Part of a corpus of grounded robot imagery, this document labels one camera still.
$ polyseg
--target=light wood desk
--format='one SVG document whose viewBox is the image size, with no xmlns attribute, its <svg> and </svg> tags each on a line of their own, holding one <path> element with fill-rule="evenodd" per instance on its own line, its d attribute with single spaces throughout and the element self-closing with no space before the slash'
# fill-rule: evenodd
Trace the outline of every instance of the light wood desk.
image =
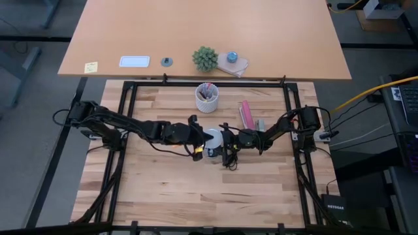
<svg viewBox="0 0 418 235">
<path fill-rule="evenodd" d="M 117 111 L 123 81 L 108 80 L 101 105 Z M 317 106 L 313 83 L 298 83 L 302 105 Z M 204 129 L 223 122 L 243 128 L 238 106 L 246 99 L 255 119 L 263 118 L 266 128 L 286 111 L 283 89 L 220 87 L 219 106 L 211 114 L 195 108 L 194 87 L 139 87 L 133 117 L 187 123 L 196 114 Z M 91 148 L 101 141 L 91 143 Z M 329 150 L 327 145 L 318 147 Z M 184 152 L 183 148 L 157 147 Z M 72 220 L 78 219 L 95 200 L 101 188 L 107 149 L 92 151 L 86 159 Z M 193 162 L 155 151 L 137 135 L 129 134 L 114 225 L 214 226 L 214 227 L 303 227 L 295 162 L 288 134 L 277 139 L 261 156 L 256 149 L 238 153 L 238 169 L 230 171 L 221 163 L 203 159 Z M 318 193 L 335 179 L 330 157 L 321 150 L 312 153 Z M 330 192 L 338 194 L 336 182 Z M 308 198 L 311 221 L 314 209 Z M 105 203 L 107 218 L 109 201 Z"/>
<path fill-rule="evenodd" d="M 349 80 L 324 0 L 89 0 L 59 74 L 63 76 L 230 77 L 196 70 L 200 46 L 249 60 L 244 78 Z M 148 68 L 120 68 L 148 55 Z M 162 67 L 164 57 L 173 58 Z M 86 63 L 97 72 L 84 74 Z"/>
</svg>

